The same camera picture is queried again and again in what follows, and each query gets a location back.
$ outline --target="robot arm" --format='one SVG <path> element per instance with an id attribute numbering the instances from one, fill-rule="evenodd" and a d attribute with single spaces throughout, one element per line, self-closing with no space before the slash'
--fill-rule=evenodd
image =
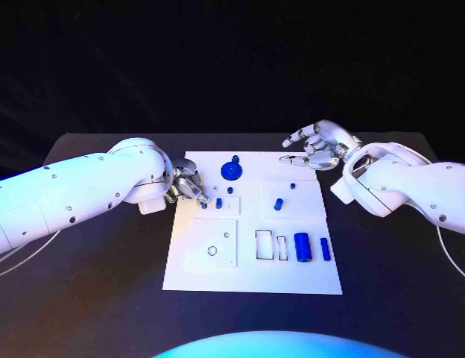
<path id="1" fill-rule="evenodd" d="M 465 233 L 465 164 L 432 164 L 398 143 L 363 145 L 334 122 L 320 121 L 314 128 L 319 130 L 306 145 L 309 157 L 283 157 L 281 162 L 329 170 L 343 159 L 343 178 L 332 190 L 346 204 L 356 200 L 382 217 L 402 204 L 412 205 L 435 225 Z M 296 142 L 294 136 L 284 146 Z"/>
<path id="2" fill-rule="evenodd" d="M 139 204 L 143 214 L 166 209 L 173 191 L 209 202 L 196 165 L 173 167 L 154 142 L 120 142 L 108 153 L 65 160 L 0 181 L 0 253 L 110 211 L 123 201 Z"/>

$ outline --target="small blue piece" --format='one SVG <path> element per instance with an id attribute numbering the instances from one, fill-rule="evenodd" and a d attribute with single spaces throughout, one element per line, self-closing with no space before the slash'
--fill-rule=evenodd
<path id="1" fill-rule="evenodd" d="M 327 241 L 326 237 L 322 238 L 322 250 L 324 251 L 324 260 L 330 261 L 332 260 L 332 252 L 329 250 L 329 241 Z"/>
<path id="2" fill-rule="evenodd" d="M 310 236 L 307 233 L 297 233 L 294 235 L 294 247 L 297 248 L 297 258 L 301 263 L 313 261 Z"/>
<path id="3" fill-rule="evenodd" d="M 281 198 L 278 198 L 277 203 L 275 203 L 275 210 L 277 211 L 283 208 L 283 204 L 284 204 L 284 200 Z"/>
<path id="4" fill-rule="evenodd" d="M 244 168 L 239 165 L 239 157 L 235 155 L 232 161 L 222 167 L 222 176 L 228 180 L 238 180 L 244 174 Z"/>

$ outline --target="white board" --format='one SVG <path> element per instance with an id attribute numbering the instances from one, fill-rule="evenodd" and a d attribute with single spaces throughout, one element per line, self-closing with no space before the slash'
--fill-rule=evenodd
<path id="1" fill-rule="evenodd" d="M 222 165 L 239 155 L 244 167 L 241 179 L 228 181 L 222 177 Z M 340 275 L 336 267 L 333 240 L 329 234 L 327 212 L 316 172 L 307 168 L 284 166 L 278 162 L 283 155 L 304 155 L 288 152 L 188 152 L 186 157 L 198 164 L 205 193 L 212 197 L 208 209 L 195 201 L 179 200 L 176 223 L 172 234 L 172 247 L 163 289 L 216 292 L 274 292 L 342 295 Z M 281 211 L 273 208 L 277 198 L 284 196 Z M 216 199 L 222 198 L 224 208 L 215 209 Z M 198 231 L 195 222 L 205 219 L 216 222 L 214 229 Z M 228 223 L 237 223 L 237 260 L 216 265 L 209 247 L 212 238 L 221 234 Z M 257 230 L 273 231 L 274 259 L 257 258 Z M 294 247 L 296 233 L 309 233 L 311 238 L 313 261 L 297 260 Z M 286 237 L 288 260 L 280 260 L 278 237 Z M 329 239 L 332 261 L 324 261 L 320 238 Z M 198 264 L 195 252 L 201 256 Z"/>

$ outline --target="blue object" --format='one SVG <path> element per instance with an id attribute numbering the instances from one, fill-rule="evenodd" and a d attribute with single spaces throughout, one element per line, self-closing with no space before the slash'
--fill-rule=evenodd
<path id="1" fill-rule="evenodd" d="M 404 358 L 398 353 L 352 339 L 277 330 L 224 334 L 188 343 L 157 356 L 182 357 Z"/>
<path id="2" fill-rule="evenodd" d="M 294 247 L 297 248 L 297 258 L 301 263 L 313 261 L 310 236 L 307 233 L 294 235 Z"/>
<path id="3" fill-rule="evenodd" d="M 284 200 L 281 198 L 278 198 L 277 203 L 275 203 L 275 210 L 277 211 L 281 210 L 283 204 L 284 204 Z"/>
<path id="4" fill-rule="evenodd" d="M 332 260 L 332 252 L 329 250 L 329 241 L 327 241 L 327 237 L 322 238 L 322 250 L 324 252 L 324 260 L 330 261 Z"/>
<path id="5" fill-rule="evenodd" d="M 222 167 L 222 176 L 228 180 L 238 180 L 244 174 L 244 168 L 239 165 L 239 157 L 235 155 L 232 161 Z"/>

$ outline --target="table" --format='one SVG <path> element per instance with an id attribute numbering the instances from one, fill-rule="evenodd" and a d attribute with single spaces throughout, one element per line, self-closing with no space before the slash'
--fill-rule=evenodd
<path id="1" fill-rule="evenodd" d="M 106 152 L 131 136 L 153 139 L 176 158 L 185 151 L 283 151 L 287 135 L 67 134 L 46 164 Z M 435 158 L 418 133 L 358 136 L 401 142 Z M 0 357 L 150 357 L 250 330 L 324 333 L 415 357 L 465 356 L 465 279 L 435 227 L 411 207 L 383 219 L 358 203 L 345 205 L 329 190 L 339 177 L 340 170 L 319 173 L 342 296 L 163 291 L 176 205 L 143 216 L 124 203 L 65 230 L 0 278 Z M 465 269 L 465 236 L 445 231 L 445 240 Z"/>

